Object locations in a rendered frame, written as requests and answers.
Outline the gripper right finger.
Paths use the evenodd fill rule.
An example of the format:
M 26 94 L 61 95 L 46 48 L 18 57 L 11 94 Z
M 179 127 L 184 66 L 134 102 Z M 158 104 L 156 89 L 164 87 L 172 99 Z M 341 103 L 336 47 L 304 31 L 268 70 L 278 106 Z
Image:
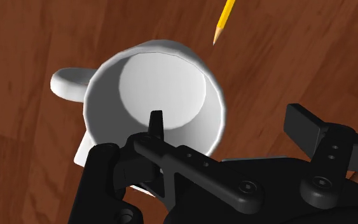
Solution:
M 324 122 L 298 103 L 286 107 L 284 132 L 311 159 L 299 188 L 304 201 L 319 209 L 335 207 L 347 171 L 358 173 L 358 133 Z

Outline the white mug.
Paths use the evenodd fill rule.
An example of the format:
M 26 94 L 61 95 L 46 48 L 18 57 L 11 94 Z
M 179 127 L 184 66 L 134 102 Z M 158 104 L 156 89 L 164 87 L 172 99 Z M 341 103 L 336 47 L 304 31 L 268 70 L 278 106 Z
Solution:
M 223 90 L 203 60 L 176 41 L 154 39 L 121 51 L 97 69 L 67 67 L 50 80 L 60 98 L 80 102 L 86 131 L 74 156 L 84 166 L 100 143 L 123 146 L 163 113 L 164 138 L 213 154 L 226 123 Z

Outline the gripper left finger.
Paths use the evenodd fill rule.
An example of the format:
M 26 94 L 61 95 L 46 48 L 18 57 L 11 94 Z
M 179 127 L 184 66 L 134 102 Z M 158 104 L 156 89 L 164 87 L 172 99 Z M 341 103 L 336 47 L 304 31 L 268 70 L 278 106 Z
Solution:
M 148 131 L 131 135 L 123 148 L 102 143 L 90 149 L 67 224 L 144 224 L 141 210 L 123 201 L 130 185 L 141 185 L 169 211 L 191 185 L 240 214 L 258 212 L 265 199 L 257 181 L 166 143 L 161 111 L 152 111 Z

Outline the yellow pencil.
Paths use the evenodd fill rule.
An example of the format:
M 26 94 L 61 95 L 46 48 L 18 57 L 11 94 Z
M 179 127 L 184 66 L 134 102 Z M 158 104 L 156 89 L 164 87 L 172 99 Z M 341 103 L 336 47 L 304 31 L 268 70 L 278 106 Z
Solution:
M 223 8 L 223 11 L 219 17 L 219 21 L 216 25 L 216 30 L 215 30 L 215 33 L 214 33 L 214 39 L 213 39 L 213 42 L 212 44 L 215 45 L 217 40 L 219 39 L 222 31 L 224 30 L 224 27 L 227 23 L 227 20 L 230 16 L 230 13 L 232 11 L 232 8 L 235 4 L 235 0 L 227 0 L 226 3 L 225 3 L 225 6 Z

